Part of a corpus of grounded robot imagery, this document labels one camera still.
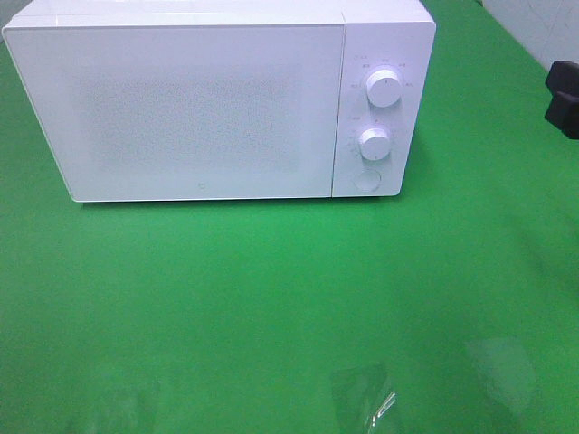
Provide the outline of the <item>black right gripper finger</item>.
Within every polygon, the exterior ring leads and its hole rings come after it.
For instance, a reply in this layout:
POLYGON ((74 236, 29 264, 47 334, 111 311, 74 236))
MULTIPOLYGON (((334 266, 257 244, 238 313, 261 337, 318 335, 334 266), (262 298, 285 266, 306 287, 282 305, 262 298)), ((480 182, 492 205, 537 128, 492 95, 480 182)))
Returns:
POLYGON ((578 98, 568 93, 556 92, 546 110, 545 119, 570 139, 577 139, 578 98))
POLYGON ((577 97, 579 93, 579 64, 574 61, 554 61, 546 77, 546 87, 552 94, 563 92, 577 97))

